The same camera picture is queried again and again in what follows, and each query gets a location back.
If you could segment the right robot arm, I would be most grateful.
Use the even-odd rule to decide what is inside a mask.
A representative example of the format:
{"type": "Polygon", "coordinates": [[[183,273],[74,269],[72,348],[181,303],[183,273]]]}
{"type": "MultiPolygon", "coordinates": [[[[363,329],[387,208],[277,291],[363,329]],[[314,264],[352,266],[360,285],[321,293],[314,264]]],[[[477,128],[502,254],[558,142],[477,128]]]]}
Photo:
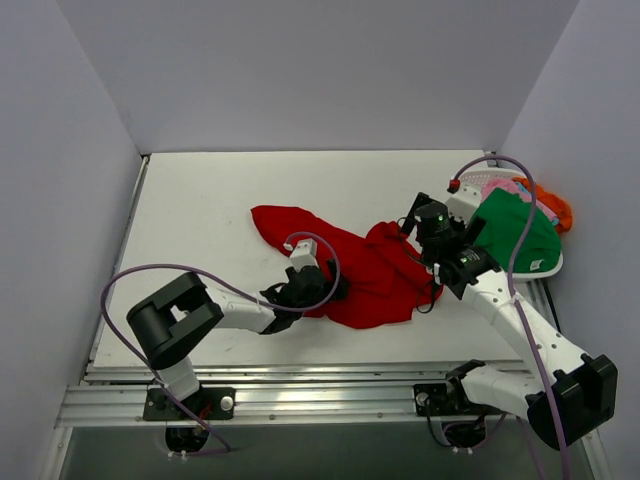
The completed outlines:
{"type": "Polygon", "coordinates": [[[521,417],[547,446],[569,446],[613,417],[618,370],[557,331],[474,245],[484,224],[480,218],[464,224],[420,193],[400,228],[415,234],[419,262],[435,284],[478,312],[530,370],[509,374],[470,360],[447,373],[445,403],[459,413],[486,406],[521,417]]]}

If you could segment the red t-shirt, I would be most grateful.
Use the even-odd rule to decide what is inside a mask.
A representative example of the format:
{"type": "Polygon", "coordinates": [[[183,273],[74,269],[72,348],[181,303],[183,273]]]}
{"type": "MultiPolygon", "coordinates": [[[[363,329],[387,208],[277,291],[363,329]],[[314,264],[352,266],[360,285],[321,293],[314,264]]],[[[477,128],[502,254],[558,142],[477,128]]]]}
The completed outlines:
{"type": "Polygon", "coordinates": [[[379,222],[361,237],[340,229],[299,207],[260,205],[251,209],[261,237],[283,255],[287,237],[311,232],[335,249],[341,277],[349,282],[344,300],[307,312],[353,329],[370,329],[409,321],[418,307],[430,308],[443,293],[416,262],[417,251],[395,221],[379,222]]]}

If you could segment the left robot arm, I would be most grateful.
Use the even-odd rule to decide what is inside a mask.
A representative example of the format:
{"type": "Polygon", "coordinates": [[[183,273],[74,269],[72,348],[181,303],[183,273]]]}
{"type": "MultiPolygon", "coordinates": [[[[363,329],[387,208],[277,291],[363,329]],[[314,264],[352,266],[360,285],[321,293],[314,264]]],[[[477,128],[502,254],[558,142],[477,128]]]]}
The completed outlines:
{"type": "Polygon", "coordinates": [[[166,408],[179,419],[194,417],[202,405],[200,382],[189,354],[213,329],[273,335],[292,326],[322,300],[343,301],[351,284],[328,260],[291,266],[287,280],[248,300],[224,290],[209,290],[200,277],[184,273],[130,309],[127,322],[151,369],[169,392],[166,408]]]}

